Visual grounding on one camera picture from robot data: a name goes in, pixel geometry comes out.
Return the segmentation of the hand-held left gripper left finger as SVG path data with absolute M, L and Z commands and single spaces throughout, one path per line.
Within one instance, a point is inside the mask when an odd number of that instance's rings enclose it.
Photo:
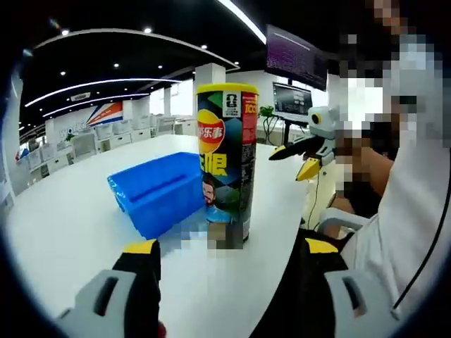
M 160 337 L 161 250 L 156 239 L 124 248 L 56 319 L 68 337 Z

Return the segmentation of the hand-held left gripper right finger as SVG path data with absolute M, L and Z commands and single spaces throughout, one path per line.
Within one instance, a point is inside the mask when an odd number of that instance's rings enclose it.
M 333 249 L 296 239 L 282 306 L 285 337 L 393 337 L 400 326 L 381 284 Z

